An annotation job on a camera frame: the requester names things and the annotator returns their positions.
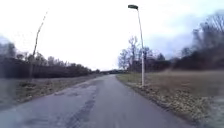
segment grass verge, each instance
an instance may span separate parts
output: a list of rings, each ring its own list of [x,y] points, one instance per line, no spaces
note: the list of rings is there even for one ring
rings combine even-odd
[[[117,78],[158,105],[199,125],[209,118],[213,97],[222,95],[224,72],[149,73],[141,87],[140,74],[121,74]]]
[[[2,83],[0,86],[0,109],[49,95],[99,76],[101,75],[33,79],[32,82],[19,79],[0,79]]]

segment treeline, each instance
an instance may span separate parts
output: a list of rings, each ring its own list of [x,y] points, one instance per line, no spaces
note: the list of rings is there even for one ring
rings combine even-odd
[[[0,77],[27,78],[33,59],[34,78],[76,77],[94,73],[81,64],[68,63],[50,56],[47,59],[36,53],[33,57],[27,52],[16,52],[13,43],[0,43]]]
[[[108,75],[108,74],[124,74],[127,72],[124,70],[113,69],[113,70],[109,70],[109,71],[101,71],[100,73],[104,74],[104,75]]]
[[[131,37],[129,48],[119,56],[119,67],[129,71],[141,71],[142,52],[146,71],[214,70],[224,69],[224,11],[218,11],[203,21],[192,32],[193,43],[182,49],[182,56],[166,60],[160,53],[153,55],[149,47],[139,49],[137,38]]]
[[[131,37],[129,44],[130,47],[123,49],[118,58],[118,65],[123,70],[140,72],[142,69],[142,52],[145,71],[161,71],[170,67],[170,61],[166,60],[162,53],[155,55],[149,47],[138,48],[136,37]]]
[[[182,50],[177,69],[224,69],[224,11],[218,11],[193,30],[193,44]]]

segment dry grass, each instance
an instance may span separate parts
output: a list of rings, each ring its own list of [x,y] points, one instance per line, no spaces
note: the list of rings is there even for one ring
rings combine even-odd
[[[18,79],[0,79],[0,109],[49,95],[99,76],[33,79],[32,82]]]
[[[208,118],[212,98],[223,96],[224,72],[160,72],[146,74],[141,87],[140,74],[118,75],[118,79],[159,105],[189,121]]]

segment paved path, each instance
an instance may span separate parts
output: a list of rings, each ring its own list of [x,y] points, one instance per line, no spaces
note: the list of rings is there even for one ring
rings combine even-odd
[[[114,75],[0,112],[1,128],[193,128]]]

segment road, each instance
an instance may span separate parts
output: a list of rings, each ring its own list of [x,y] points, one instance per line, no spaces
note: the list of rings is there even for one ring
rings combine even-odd
[[[122,85],[96,78],[0,112],[1,128],[194,128]]]

